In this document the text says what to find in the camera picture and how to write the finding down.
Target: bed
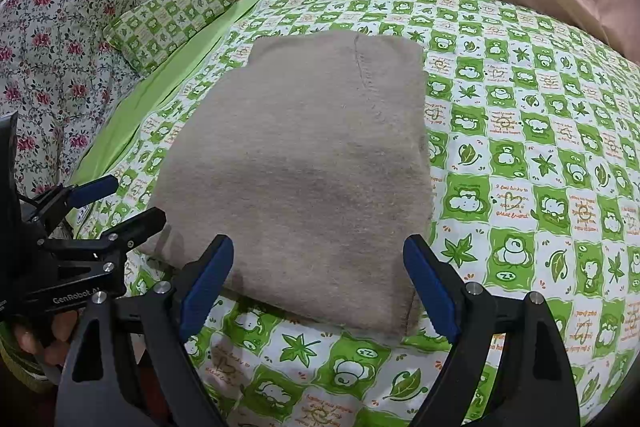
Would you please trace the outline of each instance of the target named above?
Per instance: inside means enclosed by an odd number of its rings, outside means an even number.
[[[435,202],[425,239],[496,295],[543,293],[583,423],[603,409],[640,348],[636,64],[498,0],[237,0],[142,79],[101,34],[140,1],[0,7],[0,107],[28,115],[18,130],[23,190],[114,174],[116,194],[70,216],[78,237],[97,237],[146,208],[181,127],[225,71],[246,63],[255,39],[327,29],[411,39],[425,48]],[[128,293],[170,275],[134,250]],[[412,333],[319,324],[225,293],[186,349],[231,426],[404,426],[449,349],[426,314]],[[482,415],[501,349],[496,336],[469,421]],[[338,383],[342,372],[353,385]],[[266,394],[269,382],[283,394]]]

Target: gray-brown fabric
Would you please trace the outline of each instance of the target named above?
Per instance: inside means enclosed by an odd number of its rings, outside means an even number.
[[[402,244],[431,217],[424,75],[422,47],[403,38],[258,39],[168,152],[149,203],[167,226],[143,251],[179,267],[225,233],[232,290],[404,333],[414,289]]]

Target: silver bolt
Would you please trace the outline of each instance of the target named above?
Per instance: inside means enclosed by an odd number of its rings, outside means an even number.
[[[471,281],[465,284],[466,292],[471,295],[480,295],[484,288],[479,282]]]
[[[96,292],[91,296],[91,300],[96,304],[102,304],[107,300],[107,292]]]
[[[160,281],[154,284],[154,292],[167,293],[171,289],[171,283],[169,281]]]
[[[529,294],[529,299],[531,299],[531,302],[533,302],[533,304],[542,304],[545,301],[545,298],[540,292],[531,292]]]

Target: green checkered pillow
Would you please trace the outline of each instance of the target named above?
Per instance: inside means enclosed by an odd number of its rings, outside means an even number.
[[[234,0],[148,0],[104,29],[105,40],[147,76]]]

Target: light green sheet edge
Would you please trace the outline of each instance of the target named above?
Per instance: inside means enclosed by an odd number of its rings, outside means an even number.
[[[81,185],[90,182],[116,165],[128,149],[144,117],[170,101],[178,93],[183,81],[205,66],[211,52],[220,45],[229,28],[237,20],[248,15],[258,1],[237,0],[226,12],[181,45],[157,70],[140,82],[133,92],[118,104],[110,121],[95,138],[78,169],[71,176],[70,183]],[[77,213],[77,210],[69,213],[69,222],[76,221]]]

